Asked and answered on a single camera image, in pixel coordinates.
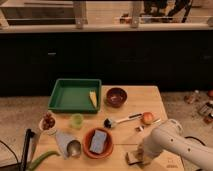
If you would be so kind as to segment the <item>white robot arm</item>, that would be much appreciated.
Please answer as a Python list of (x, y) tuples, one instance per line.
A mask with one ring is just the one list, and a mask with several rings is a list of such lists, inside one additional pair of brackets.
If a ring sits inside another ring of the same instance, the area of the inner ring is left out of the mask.
[(152, 129), (138, 144), (136, 158), (150, 163), (164, 150), (179, 155), (205, 171), (213, 171), (213, 148), (194, 143), (182, 136), (183, 128), (175, 119), (168, 119)]

